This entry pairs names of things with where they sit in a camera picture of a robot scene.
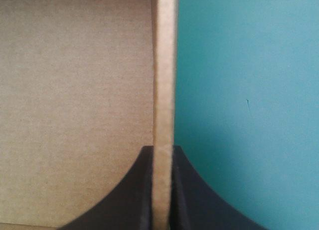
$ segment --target cardboard box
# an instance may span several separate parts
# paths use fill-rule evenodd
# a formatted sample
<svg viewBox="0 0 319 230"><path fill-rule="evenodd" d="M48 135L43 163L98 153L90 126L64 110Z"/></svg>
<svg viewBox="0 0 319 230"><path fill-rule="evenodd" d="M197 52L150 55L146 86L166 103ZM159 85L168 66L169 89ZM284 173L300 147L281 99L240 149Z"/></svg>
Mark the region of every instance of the cardboard box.
<svg viewBox="0 0 319 230"><path fill-rule="evenodd" d="M176 0L151 2L0 0L0 229L73 220L153 139L165 226Z"/></svg>

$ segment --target turquoise background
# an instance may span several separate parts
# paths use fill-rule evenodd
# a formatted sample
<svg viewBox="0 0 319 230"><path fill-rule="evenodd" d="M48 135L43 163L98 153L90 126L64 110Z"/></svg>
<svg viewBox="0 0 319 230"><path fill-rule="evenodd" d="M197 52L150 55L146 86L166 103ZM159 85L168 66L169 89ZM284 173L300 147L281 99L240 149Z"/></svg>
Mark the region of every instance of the turquoise background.
<svg viewBox="0 0 319 230"><path fill-rule="evenodd" d="M175 143L254 221L318 230L319 0L179 0Z"/></svg>

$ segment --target cardboard surface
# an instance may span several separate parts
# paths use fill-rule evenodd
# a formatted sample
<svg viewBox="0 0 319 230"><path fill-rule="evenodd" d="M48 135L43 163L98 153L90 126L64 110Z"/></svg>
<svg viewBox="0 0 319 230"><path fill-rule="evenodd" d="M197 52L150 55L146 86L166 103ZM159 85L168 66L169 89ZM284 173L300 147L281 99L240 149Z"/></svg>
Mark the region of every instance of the cardboard surface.
<svg viewBox="0 0 319 230"><path fill-rule="evenodd" d="M0 223L0 229L1 230L55 230L56 228Z"/></svg>
<svg viewBox="0 0 319 230"><path fill-rule="evenodd" d="M154 229L168 225L174 127L177 0L153 0L155 18Z"/></svg>
<svg viewBox="0 0 319 230"><path fill-rule="evenodd" d="M0 23L0 222L61 226L152 144L151 0L0 0Z"/></svg>

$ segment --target corrugated cardboard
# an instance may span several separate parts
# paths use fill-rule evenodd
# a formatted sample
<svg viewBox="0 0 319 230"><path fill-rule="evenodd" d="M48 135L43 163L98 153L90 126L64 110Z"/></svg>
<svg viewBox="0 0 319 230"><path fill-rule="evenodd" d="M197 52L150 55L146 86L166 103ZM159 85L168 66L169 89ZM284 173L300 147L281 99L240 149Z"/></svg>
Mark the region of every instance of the corrugated cardboard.
<svg viewBox="0 0 319 230"><path fill-rule="evenodd" d="M152 144L153 74L151 0L0 0L0 222L105 196Z"/></svg>
<svg viewBox="0 0 319 230"><path fill-rule="evenodd" d="M155 32L153 223L168 225L174 127L177 0L153 0Z"/></svg>
<svg viewBox="0 0 319 230"><path fill-rule="evenodd" d="M56 228L0 223L0 229L1 230L55 230Z"/></svg>

